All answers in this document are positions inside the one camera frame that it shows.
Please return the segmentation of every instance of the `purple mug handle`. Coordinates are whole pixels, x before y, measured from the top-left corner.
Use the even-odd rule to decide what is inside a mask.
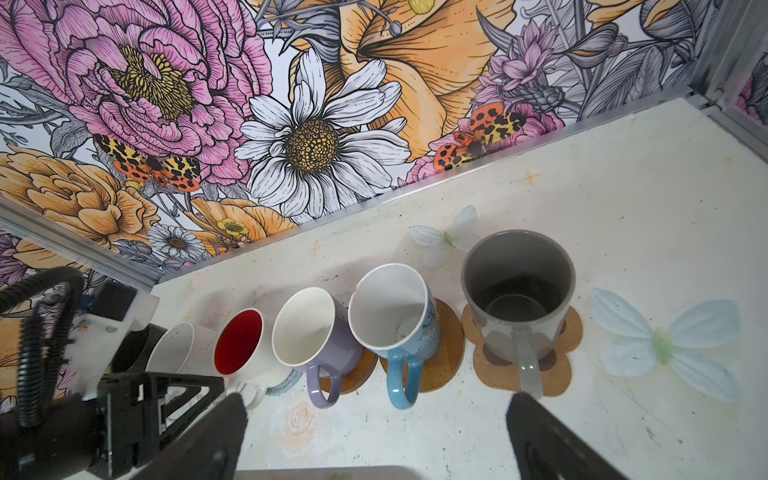
[[[331,375],[331,391],[326,399],[323,390],[320,388],[320,367]],[[335,369],[327,365],[320,365],[319,362],[311,362],[306,369],[306,387],[310,391],[310,400],[318,409],[327,409],[336,404],[341,395],[342,375]]]

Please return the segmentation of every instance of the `mug rim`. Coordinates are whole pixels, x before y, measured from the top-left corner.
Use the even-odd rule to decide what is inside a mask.
[[[475,303],[475,301],[472,299],[472,296],[469,295],[469,291],[467,290],[467,282],[466,282],[466,271],[467,271],[467,261],[472,256],[472,254],[484,243],[490,241],[493,238],[499,237],[501,235],[505,234],[528,234],[533,235],[534,237],[537,237],[540,240],[543,240],[550,245],[552,245],[556,250],[558,250],[563,257],[565,258],[565,262],[568,265],[568,272],[571,274],[571,285],[568,287],[568,291],[565,295],[563,295],[563,300],[558,303],[558,306],[555,307],[550,313],[547,313],[541,318],[529,320],[527,322],[509,322],[507,320],[500,319],[496,316],[491,315],[490,313],[486,312],[484,309],[480,308],[480,306]],[[461,276],[461,282],[462,282],[462,290],[464,291],[464,296],[467,299],[467,303],[469,304],[469,307],[472,310],[479,310],[485,314],[485,316],[491,320],[492,322],[499,323],[504,326],[510,326],[512,329],[523,329],[531,325],[538,325],[539,323],[544,323],[547,320],[550,320],[551,318],[557,316],[562,312],[563,308],[568,308],[571,302],[571,298],[573,297],[574,291],[576,290],[576,269],[574,268],[573,260],[571,260],[571,256],[568,255],[568,252],[565,251],[565,248],[562,247],[559,243],[551,239],[550,237],[547,237],[543,233],[534,232],[533,230],[525,230],[525,229],[511,229],[511,230],[501,230],[498,232],[491,233],[490,235],[484,237],[482,240],[477,242],[469,252],[467,252],[467,256],[464,259],[464,262],[462,263],[462,276]]]
[[[424,289],[424,297],[425,297],[424,298],[424,300],[425,300],[425,302],[424,302],[424,309],[422,310],[421,317],[419,317],[419,321],[413,327],[413,330],[411,331],[411,333],[408,334],[408,336],[406,338],[398,341],[397,343],[393,343],[392,345],[388,345],[388,346],[373,346],[373,345],[370,345],[367,342],[363,342],[363,340],[360,339],[360,337],[357,335],[357,333],[355,333],[355,328],[353,327],[353,322],[351,320],[350,313],[352,312],[352,304],[353,304],[353,301],[355,299],[355,295],[357,295],[357,292],[358,292],[358,290],[360,288],[360,285],[362,285],[362,282],[364,282],[366,280],[366,278],[368,278],[369,275],[373,274],[374,272],[376,272],[379,269],[384,268],[385,266],[404,266],[405,268],[407,268],[408,270],[411,270],[413,273],[416,274],[416,276],[419,278],[419,282],[421,282],[422,287]],[[394,263],[384,263],[383,265],[379,265],[378,267],[376,267],[373,270],[370,270],[368,273],[366,273],[360,279],[360,281],[357,283],[357,286],[355,287],[355,291],[353,292],[352,296],[349,298],[349,308],[348,308],[348,312],[347,312],[348,316],[350,317],[349,329],[352,331],[352,335],[355,337],[355,340],[360,342],[360,344],[362,346],[366,347],[369,350],[391,350],[391,349],[396,349],[399,346],[405,345],[406,342],[408,342],[411,338],[413,338],[413,336],[416,334],[416,332],[418,332],[419,329],[421,328],[421,326],[424,324],[424,320],[426,319],[427,312],[429,311],[430,298],[431,298],[431,296],[429,294],[429,286],[427,286],[426,280],[424,280],[424,277],[422,276],[421,273],[419,273],[418,270],[416,270],[412,266],[407,265],[405,263],[397,263],[397,262],[394,262]]]
[[[288,303],[290,303],[291,300],[293,300],[297,296],[299,296],[302,293],[305,293],[306,291],[309,291],[309,290],[320,290],[321,292],[325,293],[325,296],[328,298],[328,300],[331,301],[331,304],[333,305],[333,319],[331,320],[331,328],[328,330],[328,334],[326,335],[326,338],[323,340],[323,344],[308,359],[304,360],[303,362],[299,362],[299,363],[284,362],[283,359],[281,359],[280,356],[277,355],[277,349],[275,348],[275,335],[277,333],[277,326],[279,325],[279,322],[280,322],[280,318],[281,318],[280,315],[283,313],[283,310],[285,309],[286,305],[288,305]],[[275,354],[275,358],[277,358],[277,361],[282,363],[285,366],[296,368],[298,366],[308,365],[315,358],[317,358],[317,356],[320,354],[320,352],[323,351],[324,348],[326,348],[326,344],[328,343],[328,340],[330,340],[331,334],[333,333],[333,329],[335,327],[336,327],[336,301],[333,298],[333,295],[331,295],[324,288],[320,288],[319,286],[308,286],[307,288],[303,288],[303,289],[299,290],[298,292],[294,293],[293,295],[291,295],[291,297],[283,304],[283,306],[280,307],[280,311],[277,313],[277,316],[275,317],[275,323],[274,323],[274,325],[272,327],[272,352]]]
[[[248,357],[248,360],[246,360],[245,363],[243,365],[241,365],[239,369],[235,370],[232,373],[229,373],[229,374],[225,375],[222,372],[220,372],[219,368],[216,366],[216,350],[219,348],[219,341],[221,341],[221,336],[224,334],[224,332],[227,330],[227,327],[232,323],[232,320],[234,320],[236,316],[240,315],[242,312],[249,312],[251,310],[256,312],[256,313],[258,313],[259,314],[259,318],[261,318],[261,332],[259,332],[259,340],[256,343],[256,347],[250,353],[250,356]],[[218,374],[221,375],[224,378],[229,378],[231,376],[235,376],[240,370],[244,369],[245,365],[247,365],[248,362],[250,362],[250,360],[253,358],[253,356],[256,355],[256,351],[259,349],[259,346],[261,345],[261,340],[262,340],[263,337],[264,337],[264,314],[262,313],[261,310],[257,309],[255,306],[248,306],[248,307],[242,309],[240,312],[237,312],[234,315],[232,315],[230,317],[229,321],[227,322],[227,324],[224,326],[223,329],[221,329],[221,332],[219,332],[218,336],[216,337],[216,345],[214,345],[214,350],[210,354],[211,355],[211,361],[214,363],[214,368],[218,372]]]
[[[192,322],[188,322],[186,320],[184,320],[183,322],[177,323],[176,325],[174,325],[170,329],[168,329],[165,333],[163,333],[163,336],[160,337],[160,339],[157,341],[157,343],[154,344],[154,348],[152,349],[152,352],[149,354],[149,358],[147,359],[147,367],[149,366],[150,363],[152,363],[152,358],[154,357],[154,354],[157,351],[157,346],[160,345],[160,342],[163,341],[163,338],[165,338],[165,336],[168,333],[173,332],[175,328],[177,328],[179,326],[182,326],[182,325],[189,326],[189,328],[192,329],[192,341],[190,342],[189,348],[187,348],[187,355],[184,356],[184,360],[182,360],[182,362],[179,364],[179,368],[177,368],[176,371],[172,372],[172,373],[179,373],[181,371],[181,369],[184,367],[184,364],[187,363],[187,360],[190,358],[190,354],[192,353],[192,347],[194,346],[194,337],[195,337],[195,335],[194,335],[194,324]],[[152,372],[153,371],[153,370],[149,370],[147,367],[144,367],[145,371],[147,371],[147,372]]]

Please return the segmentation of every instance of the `gray mug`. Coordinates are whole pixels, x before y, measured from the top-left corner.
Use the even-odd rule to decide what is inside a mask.
[[[284,365],[306,373],[310,400],[318,409],[333,406],[342,380],[362,357],[362,345],[349,330],[346,307],[316,286],[301,290],[280,309],[272,330],[272,347]],[[320,377],[330,377],[328,398]]]
[[[538,360],[554,348],[575,280],[563,247],[528,230],[494,233],[464,260],[462,289],[485,345],[518,365],[522,390],[537,399]]]

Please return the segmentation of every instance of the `floral wallpaper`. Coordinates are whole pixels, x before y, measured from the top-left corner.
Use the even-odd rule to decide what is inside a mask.
[[[768,48],[757,60],[735,106],[756,123],[768,125]]]
[[[6,0],[0,194],[166,273],[694,72],[722,0]]]
[[[50,250],[0,230],[0,290],[36,273],[38,270],[54,266],[74,266],[81,269],[85,275],[84,294],[93,293],[98,286],[108,279],[106,276],[52,253]],[[63,290],[59,290],[57,286],[0,316],[0,415],[9,412],[16,406],[20,324],[26,316],[32,313],[32,306],[38,301],[54,301],[60,293],[63,293]],[[46,323],[47,334],[53,326],[54,318],[58,315],[58,308],[43,306],[42,312],[46,319],[51,320]],[[67,393],[67,388],[73,378],[74,370],[63,369],[60,371],[55,397]]]

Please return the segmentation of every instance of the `purple mug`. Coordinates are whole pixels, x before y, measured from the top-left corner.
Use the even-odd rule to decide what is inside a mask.
[[[341,394],[344,375],[352,372],[362,356],[362,345],[349,330],[346,307],[316,286],[290,297],[275,319],[272,348],[284,365],[306,373],[310,400],[327,409]],[[330,377],[328,399],[320,377]]]

